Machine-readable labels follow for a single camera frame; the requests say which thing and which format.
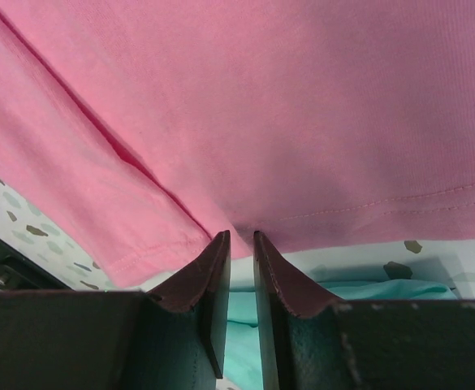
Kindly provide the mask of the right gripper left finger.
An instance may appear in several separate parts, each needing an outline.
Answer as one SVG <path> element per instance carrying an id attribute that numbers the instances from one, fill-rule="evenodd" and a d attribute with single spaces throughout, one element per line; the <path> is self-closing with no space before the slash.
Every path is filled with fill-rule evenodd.
<path id="1" fill-rule="evenodd" d="M 213 389 L 230 234 L 149 292 L 0 290 L 0 389 Z"/>

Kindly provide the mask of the pink t shirt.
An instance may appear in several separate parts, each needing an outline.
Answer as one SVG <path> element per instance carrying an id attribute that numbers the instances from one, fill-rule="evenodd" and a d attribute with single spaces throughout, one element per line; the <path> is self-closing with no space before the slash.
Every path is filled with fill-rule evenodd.
<path id="1" fill-rule="evenodd" d="M 475 239 L 475 1 L 0 1 L 0 178 L 121 287 Z"/>

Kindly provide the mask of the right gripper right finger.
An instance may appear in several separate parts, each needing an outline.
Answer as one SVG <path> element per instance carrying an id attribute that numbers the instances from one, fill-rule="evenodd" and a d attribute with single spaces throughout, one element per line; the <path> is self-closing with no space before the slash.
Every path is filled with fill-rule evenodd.
<path id="1" fill-rule="evenodd" d="M 255 232 L 267 389 L 475 389 L 475 300 L 344 300 Z"/>

